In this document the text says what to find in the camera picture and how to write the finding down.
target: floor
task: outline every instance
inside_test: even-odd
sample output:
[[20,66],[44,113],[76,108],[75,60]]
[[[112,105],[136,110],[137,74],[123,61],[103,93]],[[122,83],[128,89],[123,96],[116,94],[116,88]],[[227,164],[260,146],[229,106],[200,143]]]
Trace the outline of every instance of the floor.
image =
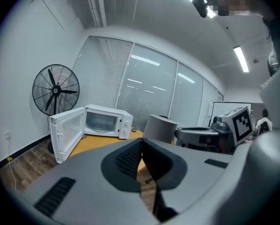
[[[47,143],[50,141],[48,139],[36,145],[10,162],[16,179],[17,192],[24,191],[36,178],[57,165],[55,156],[47,150]],[[10,189],[15,188],[15,181],[9,164],[0,169],[0,178],[4,186]],[[138,172],[137,181],[141,184],[141,198],[147,209],[152,212],[155,202],[156,183],[151,181],[146,184],[145,181],[150,178],[150,173],[146,168]]]

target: white microwave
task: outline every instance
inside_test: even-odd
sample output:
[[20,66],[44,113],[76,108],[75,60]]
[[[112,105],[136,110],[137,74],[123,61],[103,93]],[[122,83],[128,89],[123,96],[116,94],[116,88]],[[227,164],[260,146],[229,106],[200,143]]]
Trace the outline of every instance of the white microwave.
[[126,111],[89,104],[50,117],[51,139],[58,163],[64,162],[83,134],[128,139],[133,116]]

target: open microwave door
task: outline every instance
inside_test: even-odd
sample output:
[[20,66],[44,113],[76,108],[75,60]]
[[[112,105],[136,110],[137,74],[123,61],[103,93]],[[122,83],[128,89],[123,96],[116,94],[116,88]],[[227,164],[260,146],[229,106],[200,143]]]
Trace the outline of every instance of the open microwave door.
[[82,138],[86,123],[84,107],[50,117],[52,147],[58,163],[64,162]]

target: wooden table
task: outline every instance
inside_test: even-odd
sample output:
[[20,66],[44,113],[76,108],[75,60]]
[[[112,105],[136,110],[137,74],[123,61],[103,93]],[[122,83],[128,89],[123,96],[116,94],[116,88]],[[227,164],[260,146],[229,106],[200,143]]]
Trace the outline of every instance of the wooden table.
[[[136,132],[131,131],[129,139],[139,138],[142,136],[143,136],[143,132],[141,132],[140,130],[137,130]],[[95,148],[100,148],[100,147],[103,147],[106,145],[117,143],[119,141],[124,141],[124,139],[119,139],[118,137],[104,137],[104,136],[87,135],[86,138],[82,138],[78,142],[78,144],[75,146],[75,148],[72,150],[72,152],[70,153],[70,155],[68,157],[70,158],[80,152],[84,152],[84,151],[95,149]],[[138,171],[144,167],[145,167],[145,163],[141,159],[139,166],[138,166]]]

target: electric fan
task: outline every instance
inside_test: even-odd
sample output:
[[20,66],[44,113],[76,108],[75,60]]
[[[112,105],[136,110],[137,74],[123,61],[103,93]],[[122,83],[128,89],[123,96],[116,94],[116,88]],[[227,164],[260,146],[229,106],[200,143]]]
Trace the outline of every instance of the electric fan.
[[[52,116],[71,110],[80,94],[79,81],[72,70],[52,64],[40,71],[33,84],[33,99],[40,111]],[[52,143],[48,150],[53,152]]]

